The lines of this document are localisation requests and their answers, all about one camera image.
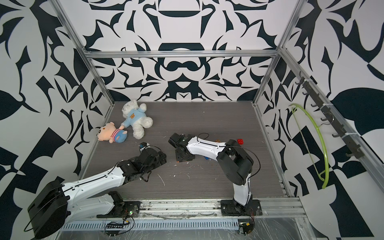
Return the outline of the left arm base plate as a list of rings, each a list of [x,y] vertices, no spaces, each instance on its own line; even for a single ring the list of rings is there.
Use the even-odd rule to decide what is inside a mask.
[[[108,196],[112,198],[113,208],[104,215],[97,215],[97,218],[125,218],[127,215],[131,217],[137,217],[140,213],[140,201],[124,201],[121,195],[112,191],[108,193]]]

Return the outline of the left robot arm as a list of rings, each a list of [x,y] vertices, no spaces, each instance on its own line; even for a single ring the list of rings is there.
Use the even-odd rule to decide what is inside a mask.
[[[36,239],[44,239],[73,221],[97,215],[118,216],[124,205],[120,195],[99,194],[149,175],[166,162],[164,152],[145,147],[139,156],[117,162],[100,174],[75,182],[51,181],[28,207],[28,225]]]

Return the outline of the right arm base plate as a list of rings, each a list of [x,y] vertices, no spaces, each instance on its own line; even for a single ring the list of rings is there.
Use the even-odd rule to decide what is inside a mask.
[[[221,212],[224,216],[262,216],[263,211],[259,200],[250,200],[245,206],[235,200],[221,200]]]

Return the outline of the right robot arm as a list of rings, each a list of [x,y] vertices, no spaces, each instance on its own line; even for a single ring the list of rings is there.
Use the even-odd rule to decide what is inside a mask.
[[[196,155],[207,157],[219,163],[222,171],[234,186],[236,207],[246,207],[252,199],[250,178],[254,160],[235,140],[217,143],[194,135],[174,133],[169,143],[175,148],[177,162],[193,160]]]

